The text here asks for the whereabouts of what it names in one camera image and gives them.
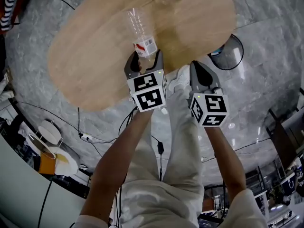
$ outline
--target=black and white stripes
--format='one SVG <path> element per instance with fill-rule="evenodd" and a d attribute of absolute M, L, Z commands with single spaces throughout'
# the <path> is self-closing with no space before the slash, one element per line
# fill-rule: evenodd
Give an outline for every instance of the black and white stripes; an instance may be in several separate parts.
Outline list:
<path fill-rule="evenodd" d="M 16 6 L 17 0 L 5 0 L 4 16 L 0 20 L 1 30 L 7 31 L 12 28 L 11 18 Z"/>

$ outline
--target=table top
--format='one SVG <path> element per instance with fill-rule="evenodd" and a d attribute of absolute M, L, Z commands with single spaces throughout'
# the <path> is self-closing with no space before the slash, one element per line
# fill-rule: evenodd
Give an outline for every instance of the table top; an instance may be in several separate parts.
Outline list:
<path fill-rule="evenodd" d="M 99 111 L 128 96 L 124 66 L 134 47 L 125 10 L 133 7 L 153 21 L 166 73 L 221 47 L 236 24 L 232 0 L 85 0 L 48 55 L 50 76 L 70 103 Z"/>

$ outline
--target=gray marble floor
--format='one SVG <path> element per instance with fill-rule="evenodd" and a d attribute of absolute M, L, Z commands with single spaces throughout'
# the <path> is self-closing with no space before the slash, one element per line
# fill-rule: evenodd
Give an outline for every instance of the gray marble floor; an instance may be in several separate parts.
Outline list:
<path fill-rule="evenodd" d="M 82 0 L 66 1 L 77 7 Z M 231 114 L 222 127 L 228 141 L 236 150 L 256 143 L 237 151 L 249 171 L 276 156 L 272 142 L 265 140 L 268 138 L 264 124 L 268 109 L 271 107 L 280 114 L 298 101 L 304 66 L 304 0 L 233 1 L 237 13 L 234 34 L 244 44 L 244 59 L 231 71 L 215 70 L 230 101 Z M 77 127 L 77 108 L 56 89 L 47 68 L 51 41 L 72 13 L 73 10 L 60 0 L 31 0 L 21 24 L 6 35 L 6 47 L 17 99 L 44 107 Z M 91 144 L 78 138 L 74 128 L 42 110 L 24 104 L 19 106 L 36 127 L 45 118 L 54 119 L 64 142 L 80 155 L 82 163 L 94 169 L 100 156 Z M 122 120 L 132 108 L 132 102 L 126 99 L 102 112 L 80 110 L 80 130 L 111 140 L 117 137 Z M 171 150 L 168 115 L 160 111 L 154 113 L 152 134 L 163 141 L 165 168 Z M 219 169 L 203 129 L 199 131 L 199 141 L 204 183 L 218 183 L 221 181 Z M 153 143 L 157 152 L 157 143 Z M 109 146 L 96 144 L 100 153 Z"/>

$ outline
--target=wall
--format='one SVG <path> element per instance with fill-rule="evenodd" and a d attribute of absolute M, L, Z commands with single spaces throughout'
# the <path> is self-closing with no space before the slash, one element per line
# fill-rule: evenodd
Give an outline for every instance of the wall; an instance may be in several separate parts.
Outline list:
<path fill-rule="evenodd" d="M 28 166 L 1 135 L 0 169 L 0 213 L 20 228 L 36 228 L 50 182 Z M 69 227 L 84 201 L 52 183 L 40 227 Z"/>

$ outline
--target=white shoe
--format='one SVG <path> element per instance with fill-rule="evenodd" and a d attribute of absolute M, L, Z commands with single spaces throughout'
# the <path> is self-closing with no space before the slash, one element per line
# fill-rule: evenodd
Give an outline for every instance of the white shoe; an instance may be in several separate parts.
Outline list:
<path fill-rule="evenodd" d="M 171 92 L 174 92 L 175 86 L 185 89 L 190 84 L 190 65 L 184 65 L 177 72 L 176 79 L 173 79 L 168 86 Z"/>

